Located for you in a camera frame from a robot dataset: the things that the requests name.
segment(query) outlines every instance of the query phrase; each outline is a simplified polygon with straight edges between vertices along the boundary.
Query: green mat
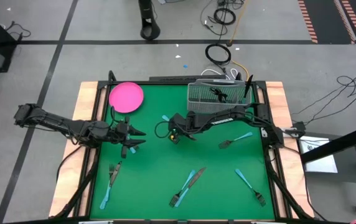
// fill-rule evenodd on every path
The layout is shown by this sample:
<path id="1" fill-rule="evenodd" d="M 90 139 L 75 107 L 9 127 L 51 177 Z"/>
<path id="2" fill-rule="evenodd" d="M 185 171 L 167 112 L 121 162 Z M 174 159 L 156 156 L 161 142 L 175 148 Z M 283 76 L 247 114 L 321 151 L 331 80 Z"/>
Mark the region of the green mat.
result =
<path id="1" fill-rule="evenodd" d="M 93 219 L 273 219 L 273 207 L 261 147 L 260 130 L 246 123 L 232 122 L 214 126 L 197 141 L 185 137 L 175 145 L 154 134 L 162 115 L 172 117 L 187 114 L 187 86 L 142 85 L 144 102 L 129 114 L 131 124 L 146 136 L 136 154 L 128 151 L 120 157 L 121 145 L 104 143 L 93 194 Z M 123 119 L 116 113 L 117 119 Z M 106 121 L 111 122 L 109 111 Z M 253 136 L 233 143 L 226 149 L 218 144 L 247 132 Z M 167 124 L 158 128 L 167 133 Z M 109 164 L 123 161 L 110 199 L 104 210 L 101 201 L 108 186 Z M 192 169 L 207 167 L 200 179 L 188 191 L 178 208 L 171 208 L 171 197 L 178 193 Z M 266 200 L 262 207 L 253 192 L 235 173 L 238 168 L 250 184 Z"/>

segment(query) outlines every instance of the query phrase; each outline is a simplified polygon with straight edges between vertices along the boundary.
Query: black pole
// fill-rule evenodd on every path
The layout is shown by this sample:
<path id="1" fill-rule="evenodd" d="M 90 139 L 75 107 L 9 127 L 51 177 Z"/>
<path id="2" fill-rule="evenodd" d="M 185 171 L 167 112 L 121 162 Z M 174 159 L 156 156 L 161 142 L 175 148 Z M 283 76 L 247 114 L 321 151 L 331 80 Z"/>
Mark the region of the black pole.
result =
<path id="1" fill-rule="evenodd" d="M 319 146 L 309 152 L 301 154 L 301 162 L 303 164 L 312 162 L 336 152 L 343 151 L 351 146 L 356 146 L 356 131 Z"/>

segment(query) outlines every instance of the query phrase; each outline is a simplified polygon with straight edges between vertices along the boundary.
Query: metal fork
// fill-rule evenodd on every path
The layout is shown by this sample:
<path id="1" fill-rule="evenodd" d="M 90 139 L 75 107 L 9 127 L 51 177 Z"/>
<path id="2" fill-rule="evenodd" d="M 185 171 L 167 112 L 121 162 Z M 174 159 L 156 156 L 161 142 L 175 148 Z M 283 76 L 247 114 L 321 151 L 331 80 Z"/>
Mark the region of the metal fork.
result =
<path id="1" fill-rule="evenodd" d="M 111 185 L 112 185 L 112 182 L 111 182 L 111 176 L 113 175 L 113 172 L 115 171 L 115 167 L 113 164 L 110 164 L 109 165 L 109 182 L 108 182 L 108 188 L 106 190 L 106 194 L 105 194 L 105 197 L 103 197 L 103 200 L 102 200 L 102 203 L 101 205 L 99 206 L 99 208 L 101 210 L 105 209 L 106 207 L 106 203 L 108 203 L 109 201 L 109 194 L 110 194 L 110 189 L 111 189 Z"/>
<path id="2" fill-rule="evenodd" d="M 178 193 L 176 193 L 174 196 L 172 196 L 171 201 L 170 201 L 170 207 L 174 208 L 174 206 L 176 205 L 176 203 L 179 200 L 180 194 L 182 193 L 182 190 L 185 188 L 185 186 L 187 185 L 187 183 L 191 180 L 191 178 L 195 175 L 196 171 L 192 170 L 192 172 L 190 172 L 188 179 L 186 180 L 184 186 L 182 186 L 182 188 L 179 190 Z"/>

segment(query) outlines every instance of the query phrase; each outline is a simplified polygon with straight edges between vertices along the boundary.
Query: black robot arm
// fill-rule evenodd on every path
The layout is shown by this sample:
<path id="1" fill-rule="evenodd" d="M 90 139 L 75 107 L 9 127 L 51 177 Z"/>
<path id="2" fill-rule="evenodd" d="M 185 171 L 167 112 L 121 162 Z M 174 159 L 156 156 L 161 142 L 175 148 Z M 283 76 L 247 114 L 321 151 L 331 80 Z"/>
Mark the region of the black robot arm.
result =
<path id="1" fill-rule="evenodd" d="M 283 132 L 280 128 L 246 111 L 251 107 L 257 109 L 256 107 L 258 106 L 263 105 L 251 104 L 248 106 L 236 106 L 232 109 L 213 114 L 198 114 L 190 111 L 186 119 L 176 113 L 169 121 L 169 139 L 175 144 L 179 142 L 179 136 L 181 135 L 195 140 L 193 134 L 202 133 L 212 126 L 232 121 L 243 121 L 252 127 L 261 128 L 262 137 L 266 138 L 270 145 L 282 146 Z"/>
<path id="2" fill-rule="evenodd" d="M 35 104 L 20 105 L 15 114 L 15 124 L 20 127 L 41 125 L 54 131 L 62 133 L 66 138 L 76 139 L 74 144 L 94 148 L 103 142 L 123 145 L 121 157 L 125 158 L 127 148 L 144 143 L 142 139 L 130 139 L 128 135 L 144 136 L 145 133 L 136 130 L 129 125 L 129 117 L 124 121 L 118 121 L 114 127 L 104 121 L 73 121 L 68 118 L 48 113 Z"/>

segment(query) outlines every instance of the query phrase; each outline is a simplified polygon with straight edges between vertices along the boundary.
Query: black floor line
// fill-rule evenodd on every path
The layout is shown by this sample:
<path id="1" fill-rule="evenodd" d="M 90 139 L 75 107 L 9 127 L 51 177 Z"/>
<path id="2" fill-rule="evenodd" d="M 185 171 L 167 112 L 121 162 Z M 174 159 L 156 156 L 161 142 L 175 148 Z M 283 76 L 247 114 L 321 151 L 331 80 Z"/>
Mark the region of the black floor line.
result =
<path id="1" fill-rule="evenodd" d="M 62 45 L 145 45 L 145 44 L 214 44 L 212 40 L 64 40 Z M 22 45 L 52 45 L 59 40 L 22 40 Z M 234 40 L 234 44 L 276 44 L 276 45 L 307 45 L 315 44 L 311 40 Z"/>
<path id="2" fill-rule="evenodd" d="M 54 56 L 52 57 L 52 60 L 51 60 L 51 63 L 50 63 L 50 66 L 49 66 L 49 69 L 47 72 L 47 76 L 45 77 L 44 84 L 42 85 L 41 92 L 40 92 L 39 98 L 37 100 L 37 104 L 39 106 L 42 106 L 44 104 L 45 96 L 47 94 L 49 84 L 50 84 L 52 76 L 54 74 L 55 67 L 56 67 L 56 64 L 59 59 L 60 51 L 62 50 L 62 47 L 63 47 L 63 40 L 65 40 L 65 38 L 66 38 L 68 28 L 70 26 L 70 23 L 72 21 L 73 15 L 74 15 L 75 8 L 77 6 L 77 2 L 78 2 L 78 0 L 72 1 L 72 5 L 70 6 L 70 10 L 67 14 L 65 25 L 63 26 L 63 30 L 62 30 L 62 33 L 59 38 L 59 43 L 55 49 Z M 14 169 L 12 171 L 11 178 L 9 179 L 4 196 L 2 197 L 1 204 L 0 204 L 0 223 L 2 223 L 4 221 L 4 217 L 7 212 L 9 202 L 12 199 L 12 195 L 14 193 L 14 190 L 15 190 L 15 187 L 17 184 L 17 180 L 19 179 L 19 175 L 22 170 L 24 159 L 26 158 L 26 154 L 29 149 L 31 139 L 33 137 L 33 133 L 34 133 L 34 129 L 32 129 L 32 128 L 29 128 L 26 132 L 26 135 L 24 137 L 24 140 L 23 140 L 23 143 L 21 146 L 21 150 L 19 151 L 19 155 L 17 157 Z"/>

